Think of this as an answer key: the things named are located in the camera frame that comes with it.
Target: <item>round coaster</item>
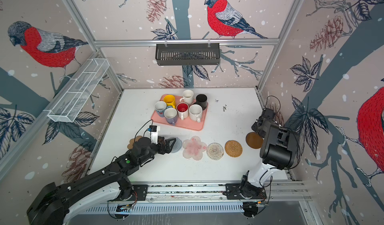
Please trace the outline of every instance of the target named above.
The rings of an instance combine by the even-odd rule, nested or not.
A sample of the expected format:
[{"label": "round coaster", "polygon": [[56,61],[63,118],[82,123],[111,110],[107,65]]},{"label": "round coaster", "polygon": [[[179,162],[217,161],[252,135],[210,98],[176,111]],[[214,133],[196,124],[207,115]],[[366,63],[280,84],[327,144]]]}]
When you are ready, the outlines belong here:
[{"label": "round coaster", "polygon": [[243,153],[243,147],[238,141],[229,140],[225,144],[225,152],[231,157],[238,157]]},{"label": "round coaster", "polygon": [[224,155],[223,146],[221,146],[217,142],[213,142],[213,143],[209,144],[206,152],[207,152],[208,157],[212,160],[215,160],[215,161],[219,160]]},{"label": "round coaster", "polygon": [[169,139],[171,139],[171,138],[175,138],[176,142],[173,145],[172,151],[170,153],[176,153],[176,152],[180,151],[181,147],[183,146],[183,142],[178,137],[170,137]]},{"label": "round coaster", "polygon": [[[143,136],[136,136],[136,141],[138,141],[140,138],[142,138]],[[133,143],[135,142],[134,141],[135,138],[132,138],[130,141],[129,141],[129,144],[127,146],[128,149],[132,149],[133,148]]]},{"label": "round coaster", "polygon": [[262,147],[264,140],[256,132],[250,132],[245,137],[245,141],[251,148],[259,149]]}]

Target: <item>tabletop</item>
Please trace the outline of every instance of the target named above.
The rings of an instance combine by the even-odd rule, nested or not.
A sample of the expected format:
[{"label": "tabletop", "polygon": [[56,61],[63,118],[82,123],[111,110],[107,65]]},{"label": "tabletop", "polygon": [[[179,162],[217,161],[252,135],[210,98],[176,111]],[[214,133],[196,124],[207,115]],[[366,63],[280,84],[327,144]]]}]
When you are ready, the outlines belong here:
[{"label": "tabletop", "polygon": [[[151,119],[154,104],[163,94],[181,96],[180,89],[126,89],[120,98],[101,146],[94,158],[90,173],[108,165],[114,156],[127,151],[129,140],[145,122]],[[249,147],[245,137],[252,132],[251,126],[262,113],[262,107],[254,88],[191,88],[194,98],[198,94],[208,97],[208,110],[204,128],[193,131],[164,124],[159,136],[166,139],[178,137],[181,141],[199,136],[207,145],[216,142],[225,147],[229,140],[238,141],[243,152],[239,157],[230,157],[224,151],[219,160],[211,160],[206,152],[201,160],[183,157],[183,148],[176,153],[156,154],[153,161],[129,176],[132,182],[220,182],[239,181],[242,175],[256,166],[260,150]],[[138,135],[142,136],[148,123]],[[273,174],[274,180],[287,179],[284,170]]]}]

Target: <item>brown flower-shaped coaster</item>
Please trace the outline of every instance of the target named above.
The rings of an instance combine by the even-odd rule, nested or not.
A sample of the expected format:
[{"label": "brown flower-shaped coaster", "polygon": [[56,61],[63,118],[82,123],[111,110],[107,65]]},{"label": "brown flower-shaped coaster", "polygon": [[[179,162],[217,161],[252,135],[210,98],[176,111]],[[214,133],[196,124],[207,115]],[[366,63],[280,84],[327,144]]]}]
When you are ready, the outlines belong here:
[{"label": "brown flower-shaped coaster", "polygon": [[212,160],[219,160],[224,155],[223,146],[218,144],[217,142],[211,143],[207,147],[207,155]]},{"label": "brown flower-shaped coaster", "polygon": [[238,141],[229,140],[225,144],[225,152],[231,157],[238,157],[243,153],[243,147]]},{"label": "brown flower-shaped coaster", "polygon": [[[136,136],[136,141],[138,141],[140,138],[142,138],[143,136]],[[135,138],[132,138],[130,141],[129,141],[129,144],[127,146],[128,149],[132,149],[133,148],[133,143],[135,142],[134,141]]]},{"label": "brown flower-shaped coaster", "polygon": [[245,137],[245,141],[247,142],[248,146],[254,149],[259,149],[263,145],[263,139],[261,136],[259,136],[256,132],[250,132]]}]

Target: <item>white mug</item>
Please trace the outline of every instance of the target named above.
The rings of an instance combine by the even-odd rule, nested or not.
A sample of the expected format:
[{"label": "white mug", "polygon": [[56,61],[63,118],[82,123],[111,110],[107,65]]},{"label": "white mug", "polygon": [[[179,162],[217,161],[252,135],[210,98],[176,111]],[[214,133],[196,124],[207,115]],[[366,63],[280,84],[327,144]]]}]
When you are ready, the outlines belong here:
[{"label": "white mug", "polygon": [[193,103],[193,91],[192,90],[185,90],[183,92],[183,97],[180,98],[180,103],[181,101],[184,100],[188,106],[190,106]]},{"label": "white mug", "polygon": [[198,104],[193,104],[189,107],[189,117],[196,122],[201,122],[203,108]]},{"label": "white mug", "polygon": [[179,103],[176,106],[177,115],[181,118],[181,120],[184,120],[185,118],[188,117],[189,115],[188,109],[189,109],[189,106],[186,103]]}]

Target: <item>flower-shaped coaster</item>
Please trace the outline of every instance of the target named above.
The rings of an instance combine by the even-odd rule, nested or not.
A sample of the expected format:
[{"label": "flower-shaped coaster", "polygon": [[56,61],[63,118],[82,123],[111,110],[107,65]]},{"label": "flower-shaped coaster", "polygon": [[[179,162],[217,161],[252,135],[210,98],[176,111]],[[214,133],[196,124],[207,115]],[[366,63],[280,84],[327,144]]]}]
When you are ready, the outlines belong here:
[{"label": "flower-shaped coaster", "polygon": [[225,152],[231,157],[238,157],[243,153],[243,147],[238,141],[229,140],[225,144]]},{"label": "flower-shaped coaster", "polygon": [[209,144],[207,147],[207,155],[212,160],[219,160],[224,155],[223,146],[217,142]]},{"label": "flower-shaped coaster", "polygon": [[198,136],[183,141],[183,157],[186,159],[193,158],[198,161],[203,158],[203,152],[207,149],[207,145],[200,140]]},{"label": "flower-shaped coaster", "polygon": [[[142,136],[136,136],[136,141],[138,141],[140,138],[142,138]],[[128,149],[132,149],[133,148],[133,143],[135,142],[134,141],[135,138],[132,138],[130,141],[129,141],[129,144],[127,146]]]},{"label": "flower-shaped coaster", "polygon": [[170,153],[175,153],[175,152],[180,151],[180,149],[181,149],[181,147],[183,145],[183,142],[178,137],[170,137],[169,139],[172,139],[172,138],[175,138],[176,142],[173,145],[172,151]]}]

